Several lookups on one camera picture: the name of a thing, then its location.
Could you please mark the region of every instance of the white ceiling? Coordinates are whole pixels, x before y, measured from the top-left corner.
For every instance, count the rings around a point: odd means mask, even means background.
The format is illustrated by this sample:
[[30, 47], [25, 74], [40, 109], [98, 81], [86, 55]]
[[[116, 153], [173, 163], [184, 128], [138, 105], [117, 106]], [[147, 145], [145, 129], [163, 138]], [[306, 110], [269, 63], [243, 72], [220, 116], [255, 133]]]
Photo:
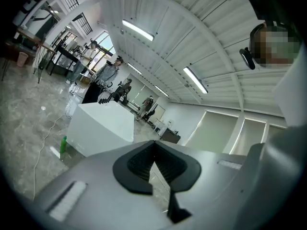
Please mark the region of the white ceiling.
[[[248, 0], [124, 0], [124, 13], [122, 1], [103, 0], [109, 6], [108, 30], [115, 49], [152, 88], [157, 85], [168, 93], [170, 101], [282, 115], [272, 90], [288, 68], [257, 65], [251, 71], [239, 54], [248, 47], [250, 31], [263, 22]], [[154, 40], [124, 27], [122, 19]], [[202, 79], [208, 94], [185, 74], [186, 66]]]

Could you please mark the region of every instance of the tile floor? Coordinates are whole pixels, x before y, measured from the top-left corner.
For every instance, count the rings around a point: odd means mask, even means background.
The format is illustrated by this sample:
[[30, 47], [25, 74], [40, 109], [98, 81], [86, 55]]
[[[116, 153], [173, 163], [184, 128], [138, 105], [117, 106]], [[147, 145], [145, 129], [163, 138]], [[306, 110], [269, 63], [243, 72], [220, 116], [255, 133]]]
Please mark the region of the tile floor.
[[[33, 169], [43, 138], [58, 117], [65, 113], [72, 115], [77, 104], [82, 102], [86, 86], [80, 82], [78, 85], [80, 88], [73, 96], [69, 94], [71, 86], [65, 83], [64, 76], [49, 76], [46, 71], [38, 84], [37, 74], [33, 74], [30, 66], [20, 68], [14, 62], [0, 82], [0, 163], [12, 188], [30, 199], [33, 197]], [[107, 93], [101, 95], [101, 98], [107, 97]], [[37, 192], [83, 159], [83, 155], [70, 146], [61, 159], [51, 151], [51, 147], [59, 150], [69, 123], [70, 120], [63, 116], [46, 138], [36, 168]], [[134, 142], [151, 139], [159, 139], [158, 134], [147, 123], [135, 121]], [[157, 203], [165, 211], [169, 187], [156, 165], [151, 170], [150, 183]]]

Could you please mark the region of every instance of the green bottle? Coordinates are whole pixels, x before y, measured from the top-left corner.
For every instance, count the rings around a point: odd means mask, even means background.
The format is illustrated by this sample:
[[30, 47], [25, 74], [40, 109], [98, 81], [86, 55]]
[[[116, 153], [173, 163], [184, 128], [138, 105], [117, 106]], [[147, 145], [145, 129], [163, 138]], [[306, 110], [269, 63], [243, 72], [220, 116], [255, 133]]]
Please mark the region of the green bottle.
[[63, 140], [61, 141], [61, 149], [60, 149], [60, 153], [64, 153], [65, 152], [65, 149], [66, 149], [66, 144], [67, 144], [67, 136], [64, 136]]

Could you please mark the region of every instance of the pink bucket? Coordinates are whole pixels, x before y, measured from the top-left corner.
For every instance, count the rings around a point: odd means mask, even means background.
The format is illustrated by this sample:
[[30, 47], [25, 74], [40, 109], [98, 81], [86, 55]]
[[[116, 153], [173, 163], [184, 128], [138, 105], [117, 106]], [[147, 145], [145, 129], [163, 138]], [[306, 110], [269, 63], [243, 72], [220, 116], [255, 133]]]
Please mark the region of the pink bucket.
[[19, 52], [19, 57], [18, 57], [18, 60], [17, 60], [17, 65], [19, 67], [23, 67], [24, 66], [24, 63], [25, 61], [28, 59], [28, 55], [24, 52]]

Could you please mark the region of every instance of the black window grille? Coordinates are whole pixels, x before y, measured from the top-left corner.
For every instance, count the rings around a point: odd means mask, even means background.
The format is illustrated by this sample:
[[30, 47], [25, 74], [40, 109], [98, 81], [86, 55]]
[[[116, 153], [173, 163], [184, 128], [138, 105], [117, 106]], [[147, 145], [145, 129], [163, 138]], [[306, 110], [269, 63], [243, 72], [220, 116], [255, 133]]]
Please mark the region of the black window grille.
[[[77, 6], [79, 6], [79, 3], [77, 0], [65, 0], [70, 10], [75, 9]], [[80, 18], [76, 20], [77, 23], [82, 27], [82, 29], [85, 31], [86, 35], [88, 35], [90, 32], [92, 32], [92, 28], [90, 24], [88, 23], [85, 15], [83, 13], [80, 14]]]

